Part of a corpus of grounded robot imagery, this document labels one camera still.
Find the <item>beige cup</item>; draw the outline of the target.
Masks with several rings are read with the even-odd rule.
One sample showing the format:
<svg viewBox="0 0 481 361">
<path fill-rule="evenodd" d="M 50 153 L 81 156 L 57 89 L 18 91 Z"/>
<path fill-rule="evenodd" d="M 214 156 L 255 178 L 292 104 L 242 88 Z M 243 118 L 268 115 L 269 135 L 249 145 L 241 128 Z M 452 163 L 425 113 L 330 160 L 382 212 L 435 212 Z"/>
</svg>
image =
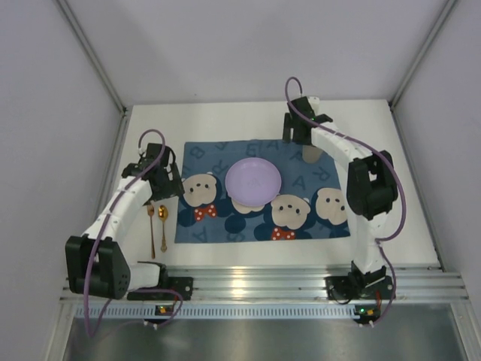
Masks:
<svg viewBox="0 0 481 361">
<path fill-rule="evenodd" d="M 323 151 L 312 145 L 304 145 L 302 147 L 302 159 L 307 164 L 314 164 L 319 161 Z"/>
</svg>

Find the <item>gold spoon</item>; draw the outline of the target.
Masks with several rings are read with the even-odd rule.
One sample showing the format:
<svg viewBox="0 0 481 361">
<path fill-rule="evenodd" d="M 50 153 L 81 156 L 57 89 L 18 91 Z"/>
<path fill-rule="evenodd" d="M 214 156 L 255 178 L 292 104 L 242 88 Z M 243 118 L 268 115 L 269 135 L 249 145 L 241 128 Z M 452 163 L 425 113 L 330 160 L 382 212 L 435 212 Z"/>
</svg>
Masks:
<svg viewBox="0 0 481 361">
<path fill-rule="evenodd" d="M 158 216 L 162 223 L 162 243 L 161 243 L 161 252 L 165 253 L 168 249 L 167 241 L 166 241 L 166 234 L 165 234 L 165 224 L 168 219 L 168 209 L 165 205 L 160 205 L 158 208 Z"/>
</svg>

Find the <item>copper fork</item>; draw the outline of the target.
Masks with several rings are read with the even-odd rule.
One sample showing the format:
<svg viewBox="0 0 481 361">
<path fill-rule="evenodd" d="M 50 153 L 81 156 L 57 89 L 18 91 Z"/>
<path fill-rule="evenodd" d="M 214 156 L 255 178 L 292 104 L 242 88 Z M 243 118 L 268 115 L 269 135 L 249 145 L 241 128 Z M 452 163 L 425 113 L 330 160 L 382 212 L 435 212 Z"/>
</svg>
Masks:
<svg viewBox="0 0 481 361">
<path fill-rule="evenodd" d="M 151 257 L 152 259 L 156 258 L 156 249 L 155 249 L 155 241 L 154 241 L 154 234 L 153 234 L 153 215 L 155 213 L 155 209 L 151 203 L 147 205 L 147 214 L 150 218 L 150 244 L 151 244 Z"/>
</svg>

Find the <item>purple plastic plate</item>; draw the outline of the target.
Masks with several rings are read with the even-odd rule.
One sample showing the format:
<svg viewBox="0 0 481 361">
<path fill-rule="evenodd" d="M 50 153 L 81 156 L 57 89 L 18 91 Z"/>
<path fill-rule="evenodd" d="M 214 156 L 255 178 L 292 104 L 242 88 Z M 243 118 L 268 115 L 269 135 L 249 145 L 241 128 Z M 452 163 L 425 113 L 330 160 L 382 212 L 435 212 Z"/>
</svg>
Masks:
<svg viewBox="0 0 481 361">
<path fill-rule="evenodd" d="M 247 207 L 260 207 L 275 199 L 282 178 L 277 167 L 263 158 L 237 161 L 226 173 L 225 189 L 229 197 Z"/>
</svg>

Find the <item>blue cartoon bear placemat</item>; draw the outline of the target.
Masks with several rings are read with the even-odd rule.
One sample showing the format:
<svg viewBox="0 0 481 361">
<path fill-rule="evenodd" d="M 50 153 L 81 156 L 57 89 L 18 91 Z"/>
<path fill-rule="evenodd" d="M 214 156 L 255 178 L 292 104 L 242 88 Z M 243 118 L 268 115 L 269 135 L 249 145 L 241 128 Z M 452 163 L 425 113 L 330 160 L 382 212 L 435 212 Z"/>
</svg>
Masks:
<svg viewBox="0 0 481 361">
<path fill-rule="evenodd" d="M 276 139 L 185 143 L 175 242 L 348 237 L 335 161 L 308 163 L 303 150 Z"/>
</svg>

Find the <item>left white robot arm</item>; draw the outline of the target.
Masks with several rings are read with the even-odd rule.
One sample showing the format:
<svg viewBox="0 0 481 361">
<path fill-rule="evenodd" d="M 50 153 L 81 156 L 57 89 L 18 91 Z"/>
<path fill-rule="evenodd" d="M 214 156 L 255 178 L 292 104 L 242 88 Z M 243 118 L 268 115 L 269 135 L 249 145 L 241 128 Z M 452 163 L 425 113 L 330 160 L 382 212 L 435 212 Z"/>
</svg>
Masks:
<svg viewBox="0 0 481 361">
<path fill-rule="evenodd" d="M 65 244 L 71 292 L 121 299 L 143 288 L 160 288 L 166 267 L 155 262 L 128 261 L 123 253 L 130 226 L 142 207 L 183 195 L 176 156 L 168 146 L 149 143 L 138 162 L 128 164 L 105 209 L 81 236 Z"/>
</svg>

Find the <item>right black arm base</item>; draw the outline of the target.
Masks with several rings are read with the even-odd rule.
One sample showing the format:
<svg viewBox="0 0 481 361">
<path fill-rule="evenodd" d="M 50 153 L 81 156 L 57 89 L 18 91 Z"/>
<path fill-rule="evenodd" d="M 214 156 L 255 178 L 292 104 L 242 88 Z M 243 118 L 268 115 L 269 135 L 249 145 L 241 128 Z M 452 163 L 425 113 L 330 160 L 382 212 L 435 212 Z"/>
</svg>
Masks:
<svg viewBox="0 0 481 361">
<path fill-rule="evenodd" d="M 353 286 L 347 276 L 331 276 L 325 279 L 328 299 L 339 303 L 357 300 L 387 300 L 393 291 L 392 279 L 387 276 L 380 282 L 364 289 Z"/>
</svg>

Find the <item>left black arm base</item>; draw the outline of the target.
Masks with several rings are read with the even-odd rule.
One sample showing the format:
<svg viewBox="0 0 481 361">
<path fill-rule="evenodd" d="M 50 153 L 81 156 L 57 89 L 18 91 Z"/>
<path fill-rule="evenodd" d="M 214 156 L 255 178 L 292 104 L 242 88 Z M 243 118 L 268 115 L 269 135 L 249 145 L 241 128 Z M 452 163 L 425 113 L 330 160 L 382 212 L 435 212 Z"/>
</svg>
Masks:
<svg viewBox="0 0 481 361">
<path fill-rule="evenodd" d="M 161 286 L 162 289 L 173 290 L 180 294 L 184 301 L 192 298 L 194 279 L 191 277 L 169 277 L 168 281 Z M 140 291 L 127 294 L 129 301 L 173 301 L 178 300 L 179 296 L 170 293 L 142 293 Z"/>
</svg>

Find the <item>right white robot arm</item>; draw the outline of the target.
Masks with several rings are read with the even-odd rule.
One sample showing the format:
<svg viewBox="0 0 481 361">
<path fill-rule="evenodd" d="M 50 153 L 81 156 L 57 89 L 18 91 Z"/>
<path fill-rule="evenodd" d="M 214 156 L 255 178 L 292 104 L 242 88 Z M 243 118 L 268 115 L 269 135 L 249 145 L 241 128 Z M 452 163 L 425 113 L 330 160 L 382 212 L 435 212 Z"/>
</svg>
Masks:
<svg viewBox="0 0 481 361">
<path fill-rule="evenodd" d="M 352 235 L 356 248 L 351 269 L 344 278 L 352 290 L 362 292 L 386 278 L 380 246 L 395 238 L 405 223 L 405 195 L 391 155 L 343 133 L 329 116 L 316 115 L 306 96 L 289 99 L 287 106 L 283 140 L 322 150 L 346 172 L 346 186 L 341 193 L 347 201 L 348 213 L 356 218 Z M 382 238 L 378 232 L 398 197 L 401 197 L 401 224 L 393 235 Z"/>
</svg>

